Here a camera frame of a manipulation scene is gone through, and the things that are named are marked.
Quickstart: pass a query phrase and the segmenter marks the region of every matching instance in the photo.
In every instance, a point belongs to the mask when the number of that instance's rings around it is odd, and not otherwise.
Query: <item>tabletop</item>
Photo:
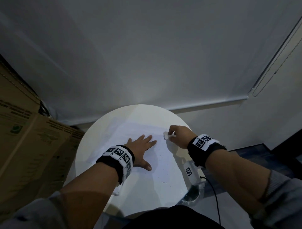
[[[80,175],[93,164],[87,162],[113,118],[169,129],[170,125],[188,125],[176,114],[152,105],[130,105],[111,111],[98,119],[85,133],[75,158],[75,173]],[[183,168],[191,160],[188,151],[175,146],[175,160],[170,166],[167,183],[130,174],[119,196],[111,195],[104,211],[111,215],[131,216],[159,207],[174,206],[187,193],[191,184]]]

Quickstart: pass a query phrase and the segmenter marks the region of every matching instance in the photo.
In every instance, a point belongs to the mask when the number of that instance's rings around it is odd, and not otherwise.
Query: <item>person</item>
[[[183,149],[197,165],[206,167],[232,198],[250,215],[254,228],[302,228],[302,181],[290,179],[237,154],[229,153],[217,141],[207,149],[203,140],[184,126],[170,126],[170,141]],[[128,154],[123,158],[131,166],[151,171],[143,156],[156,144],[152,136],[131,139],[125,145],[110,148],[95,165],[47,199],[38,199],[19,209],[0,228],[93,228],[117,182],[124,181],[127,167],[108,156],[113,150]],[[213,220],[186,206],[173,206],[146,212],[125,228],[166,226],[223,228]]]

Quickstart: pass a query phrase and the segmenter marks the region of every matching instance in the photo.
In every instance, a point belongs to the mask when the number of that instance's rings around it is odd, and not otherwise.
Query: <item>cable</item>
[[[218,211],[219,225],[221,225],[220,214],[219,214],[219,207],[218,207],[218,200],[217,200],[217,196],[216,196],[215,189],[214,189],[213,185],[211,184],[211,182],[209,181],[208,178],[205,178],[204,176],[201,176],[200,178],[201,178],[201,179],[202,179],[202,178],[203,178],[203,179],[206,179],[206,180],[209,182],[209,184],[211,185],[211,187],[212,187],[212,189],[213,189],[213,191],[214,191],[215,198],[216,198],[216,204],[217,204],[217,211]]]

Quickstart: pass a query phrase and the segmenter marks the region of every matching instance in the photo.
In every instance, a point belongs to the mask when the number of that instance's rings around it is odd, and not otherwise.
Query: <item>brown cardboard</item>
[[[39,106],[0,63],[0,222],[63,186],[84,135],[40,115]]]

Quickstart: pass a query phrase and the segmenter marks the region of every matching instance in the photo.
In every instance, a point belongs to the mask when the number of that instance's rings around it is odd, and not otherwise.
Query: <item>person's right hand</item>
[[[197,136],[197,134],[193,133],[188,127],[185,126],[170,126],[168,134],[174,134],[176,137],[170,137],[169,140],[176,144],[178,147],[187,149],[190,141]]]

